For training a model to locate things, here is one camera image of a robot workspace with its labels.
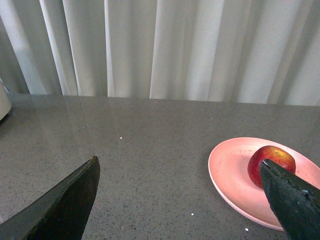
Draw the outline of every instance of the white curtain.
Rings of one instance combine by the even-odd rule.
[[[320,106],[319,0],[0,0],[10,91]]]

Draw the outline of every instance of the gray countertop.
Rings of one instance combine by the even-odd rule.
[[[255,137],[320,166],[320,107],[9,94],[0,121],[0,221],[98,156],[83,240],[287,239],[229,206],[208,171],[213,148]]]

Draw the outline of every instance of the white appliance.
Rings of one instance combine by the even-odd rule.
[[[9,98],[0,82],[0,120],[10,111],[11,103]]]

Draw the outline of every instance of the pink plate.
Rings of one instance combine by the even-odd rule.
[[[208,168],[215,188],[231,207],[258,224],[283,231],[265,192],[254,185],[247,172],[251,156],[266,145],[291,154],[295,159],[295,174],[320,189],[319,167],[284,145],[260,138],[239,137],[218,144],[210,154]]]

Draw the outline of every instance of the red apple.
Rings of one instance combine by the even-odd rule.
[[[252,182],[261,189],[263,187],[260,177],[260,162],[265,159],[270,159],[289,172],[296,174],[296,161],[289,153],[277,146],[263,146],[252,155],[247,169]]]

